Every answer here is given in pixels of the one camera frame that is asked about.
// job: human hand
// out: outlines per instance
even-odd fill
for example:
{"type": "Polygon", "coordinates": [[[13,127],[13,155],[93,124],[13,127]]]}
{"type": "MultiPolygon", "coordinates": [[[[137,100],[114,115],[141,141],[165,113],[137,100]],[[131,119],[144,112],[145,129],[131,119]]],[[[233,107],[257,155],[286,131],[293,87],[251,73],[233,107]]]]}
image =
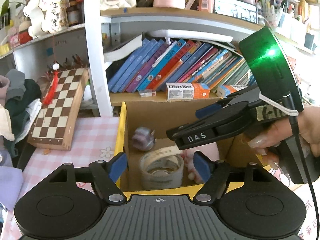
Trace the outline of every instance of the human hand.
{"type": "MultiPolygon", "coordinates": [[[[310,144],[315,157],[320,156],[320,107],[304,104],[304,111],[299,113],[298,125],[300,135],[310,144]]],[[[280,141],[292,136],[288,118],[274,122],[270,128],[248,142],[258,154],[263,155],[263,161],[273,169],[277,169],[279,157],[268,150],[268,147],[277,145],[280,141]]]]}

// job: green light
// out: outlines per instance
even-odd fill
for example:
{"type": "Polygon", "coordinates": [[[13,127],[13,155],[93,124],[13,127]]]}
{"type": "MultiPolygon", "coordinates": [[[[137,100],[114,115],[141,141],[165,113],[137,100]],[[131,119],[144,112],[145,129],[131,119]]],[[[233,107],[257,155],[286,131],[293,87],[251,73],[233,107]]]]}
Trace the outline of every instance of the green light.
{"type": "Polygon", "coordinates": [[[274,56],[275,54],[276,54],[276,51],[274,49],[270,49],[269,51],[267,51],[268,56],[274,56]]]}

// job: black circular pad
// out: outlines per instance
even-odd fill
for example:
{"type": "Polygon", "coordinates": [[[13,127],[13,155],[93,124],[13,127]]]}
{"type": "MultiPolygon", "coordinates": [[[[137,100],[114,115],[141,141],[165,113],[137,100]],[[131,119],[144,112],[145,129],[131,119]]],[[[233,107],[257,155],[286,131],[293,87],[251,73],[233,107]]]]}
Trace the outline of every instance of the black circular pad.
{"type": "Polygon", "coordinates": [[[260,188],[258,184],[244,184],[221,198],[218,212],[231,229],[242,235],[282,239],[297,234],[306,215],[303,202],[287,190],[278,192],[265,185],[260,188]]]}
{"type": "Polygon", "coordinates": [[[102,207],[91,192],[78,187],[32,189],[16,204],[14,216],[21,232],[37,239],[66,239],[86,231],[102,207]]]}

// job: fingernail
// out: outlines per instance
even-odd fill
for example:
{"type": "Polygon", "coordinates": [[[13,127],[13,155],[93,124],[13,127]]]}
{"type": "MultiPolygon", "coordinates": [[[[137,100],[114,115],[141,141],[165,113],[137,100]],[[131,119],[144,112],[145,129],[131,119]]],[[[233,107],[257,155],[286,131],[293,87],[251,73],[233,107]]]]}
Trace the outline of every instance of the fingernail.
{"type": "Polygon", "coordinates": [[[279,168],[278,162],[275,162],[275,161],[269,159],[268,163],[269,163],[270,167],[273,168],[274,170],[277,170],[279,168]]]}
{"type": "Polygon", "coordinates": [[[258,135],[256,138],[253,138],[250,142],[248,142],[251,148],[257,148],[265,143],[267,140],[267,136],[264,134],[258,135]]]}
{"type": "Polygon", "coordinates": [[[264,148],[256,148],[255,151],[261,155],[267,155],[267,152],[264,148]]]}

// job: white cloth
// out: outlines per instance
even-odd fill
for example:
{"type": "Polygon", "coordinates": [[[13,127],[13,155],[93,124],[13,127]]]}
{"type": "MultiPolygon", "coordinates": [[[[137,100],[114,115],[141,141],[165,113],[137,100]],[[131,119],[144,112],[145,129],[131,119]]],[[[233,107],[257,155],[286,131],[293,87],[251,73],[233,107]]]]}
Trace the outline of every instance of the white cloth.
{"type": "Polygon", "coordinates": [[[37,118],[40,110],[41,110],[41,100],[35,99],[33,100],[28,107],[26,108],[26,111],[29,113],[29,120],[26,122],[26,125],[23,128],[23,132],[20,134],[20,136],[17,138],[16,143],[21,141],[23,138],[25,138],[27,136],[27,134],[29,133],[30,129],[31,129],[31,125],[33,124],[33,122],[35,121],[35,119],[37,118]]]}
{"type": "Polygon", "coordinates": [[[2,105],[0,105],[0,136],[1,135],[9,141],[14,141],[9,111],[2,105]]]}

